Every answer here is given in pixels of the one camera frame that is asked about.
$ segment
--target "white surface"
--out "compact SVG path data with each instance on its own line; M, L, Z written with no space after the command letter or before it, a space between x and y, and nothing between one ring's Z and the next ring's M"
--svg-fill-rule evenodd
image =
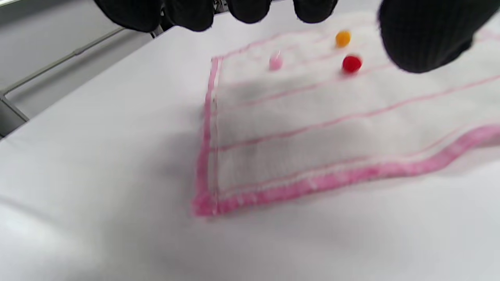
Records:
M0 88L118 28L94 0L25 0L0 8ZM7 94L32 118L152 40L125 30Z
M17 2L17 1L20 1L20 0L0 0L0 7L5 6L7 4Z
M425 177L192 217L210 58L307 27L279 2L255 25L174 28L0 142L2 280L498 280L498 148Z

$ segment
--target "yellow pom-pom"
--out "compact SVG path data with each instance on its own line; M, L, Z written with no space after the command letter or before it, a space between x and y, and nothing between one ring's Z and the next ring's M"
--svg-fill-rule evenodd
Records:
M344 48L351 42L351 33L345 30L340 31L335 37L335 40L337 41L338 48Z

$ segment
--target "finger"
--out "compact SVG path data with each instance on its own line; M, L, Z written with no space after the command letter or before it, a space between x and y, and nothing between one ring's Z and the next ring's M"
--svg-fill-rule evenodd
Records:
M271 0L227 0L229 12L246 24L261 21L269 12Z
M161 0L94 0L115 24L127 29L152 32L160 25Z
M214 22L212 0L165 0L166 17L176 26L201 32Z
M401 69L424 73L472 46L500 0L384 0L378 20L385 50Z
M339 0L293 0L295 14L308 24L326 20L333 12Z

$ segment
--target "white table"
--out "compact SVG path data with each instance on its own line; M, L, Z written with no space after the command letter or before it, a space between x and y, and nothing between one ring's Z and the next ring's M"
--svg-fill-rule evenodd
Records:
M499 280L494 146L428 176L192 216L210 58L305 28L289 1L255 25L174 28L0 142L1 280Z

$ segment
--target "red ball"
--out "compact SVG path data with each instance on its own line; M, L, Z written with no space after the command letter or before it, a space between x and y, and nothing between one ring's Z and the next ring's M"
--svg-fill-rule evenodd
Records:
M355 55L348 55L344 58L342 62L342 69L346 73L355 73L360 70L363 61L361 58Z

